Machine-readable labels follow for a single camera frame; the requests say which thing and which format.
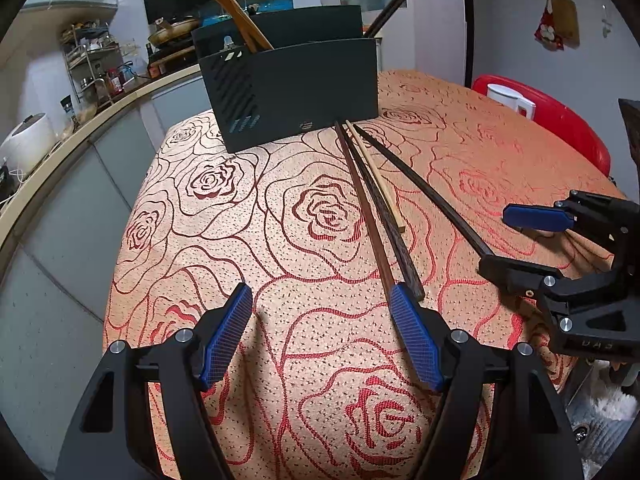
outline white appliance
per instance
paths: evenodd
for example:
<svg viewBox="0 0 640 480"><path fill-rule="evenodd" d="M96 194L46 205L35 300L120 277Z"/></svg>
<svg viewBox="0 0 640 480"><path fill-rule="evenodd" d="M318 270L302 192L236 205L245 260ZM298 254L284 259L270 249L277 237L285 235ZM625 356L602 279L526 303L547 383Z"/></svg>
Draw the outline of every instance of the white appliance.
<svg viewBox="0 0 640 480"><path fill-rule="evenodd" d="M513 88L492 83L487 85L486 94L487 97L502 103L507 108L511 108L511 110L517 114L524 115L527 119L533 120L533 117L536 115L535 102L528 100Z"/></svg>
<svg viewBox="0 0 640 480"><path fill-rule="evenodd" d="M0 160L6 160L10 171L22 170L27 176L50 152L56 140L46 114L29 116L0 144Z"/></svg>

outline black box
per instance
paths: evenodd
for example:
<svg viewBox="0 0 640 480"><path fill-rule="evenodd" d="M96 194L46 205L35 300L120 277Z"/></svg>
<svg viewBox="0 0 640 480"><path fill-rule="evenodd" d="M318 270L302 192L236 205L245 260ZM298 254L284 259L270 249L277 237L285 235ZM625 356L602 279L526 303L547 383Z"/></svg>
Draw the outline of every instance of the black box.
<svg viewBox="0 0 640 480"><path fill-rule="evenodd" d="M236 28L228 33L234 27L229 22L193 34L229 153L336 120L378 116L376 43L362 37L360 7L309 7L254 18L274 50L251 54L239 39L241 46L220 51L224 36L239 36Z"/></svg>

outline white mug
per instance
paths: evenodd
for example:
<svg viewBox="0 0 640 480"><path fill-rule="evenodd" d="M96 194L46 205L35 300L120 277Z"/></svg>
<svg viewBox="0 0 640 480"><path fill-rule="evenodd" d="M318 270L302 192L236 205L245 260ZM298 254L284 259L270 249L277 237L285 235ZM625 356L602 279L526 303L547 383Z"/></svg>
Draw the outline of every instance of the white mug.
<svg viewBox="0 0 640 480"><path fill-rule="evenodd" d="M513 88L502 85L487 85L487 97L494 101L502 103L507 108L511 108L517 114L525 116L527 119L533 120L536 114L536 104L528 100L520 92Z"/></svg>

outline floral tablecloth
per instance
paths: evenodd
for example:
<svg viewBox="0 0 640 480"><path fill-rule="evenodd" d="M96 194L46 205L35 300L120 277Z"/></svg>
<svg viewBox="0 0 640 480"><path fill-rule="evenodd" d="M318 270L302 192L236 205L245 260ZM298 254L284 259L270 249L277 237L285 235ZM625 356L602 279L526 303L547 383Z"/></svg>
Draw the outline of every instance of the floral tablecloth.
<svg viewBox="0 0 640 480"><path fill-rule="evenodd" d="M509 202L551 204L571 189L618 194L561 139L417 72L380 74L379 99L380 116L361 126L428 179L497 254L572 277L602 266L588 244L530 238L500 219ZM560 386L572 359L548 351L534 304L501 301L449 221L371 152L406 219L422 306L481 343L531 342ZM386 252L401 280L388 243ZM104 343L162 342L221 306L240 281L253 289L254 314L224 380L203 395L236 478L404 478L438 396L417 381L392 326L333 130L229 155L212 112L175 125L124 233ZM177 477L159 386L150 399L162 467ZM479 466L490 399L487 387L466 476Z"/></svg>

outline red chair back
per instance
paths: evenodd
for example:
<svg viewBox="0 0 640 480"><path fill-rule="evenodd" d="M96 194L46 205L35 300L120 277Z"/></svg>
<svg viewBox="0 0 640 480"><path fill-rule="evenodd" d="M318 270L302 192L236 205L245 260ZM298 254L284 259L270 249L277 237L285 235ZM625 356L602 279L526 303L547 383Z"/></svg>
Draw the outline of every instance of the red chair back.
<svg viewBox="0 0 640 480"><path fill-rule="evenodd" d="M560 137L605 176L609 176L611 169L609 150L580 115L540 90L499 75L481 75L474 81L471 89L486 95L489 84L507 86L535 102L534 122Z"/></svg>

